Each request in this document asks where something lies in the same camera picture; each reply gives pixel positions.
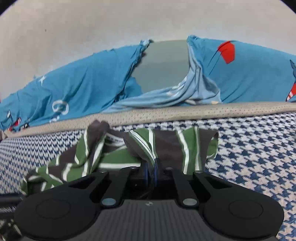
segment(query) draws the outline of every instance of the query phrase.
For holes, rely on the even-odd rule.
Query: blue fabric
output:
[[[188,42],[204,69],[204,75],[221,90],[223,103],[286,101],[295,77],[290,60],[296,56],[270,48],[230,41],[235,58],[226,63],[218,47],[223,40],[189,36]]]
[[[78,118],[142,94],[130,74],[148,44],[94,53],[36,78],[0,103],[0,128],[6,130],[18,118],[16,131],[24,124]]]
[[[103,112],[118,112],[132,108],[155,108],[167,106],[185,106],[196,104],[220,103],[220,90],[217,85],[203,74],[203,67],[195,56],[198,54],[188,42],[190,69],[187,76],[177,85],[154,90],[118,101]]]

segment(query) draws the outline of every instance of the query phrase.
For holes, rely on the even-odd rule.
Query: beige trim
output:
[[[259,116],[296,112],[296,104],[290,102],[250,102],[235,104],[133,109],[112,114],[93,114],[85,117],[30,127],[17,133],[5,131],[7,137],[32,136],[58,131],[86,129],[95,119],[107,121],[111,126],[143,124],[160,121],[182,121],[225,117]]]

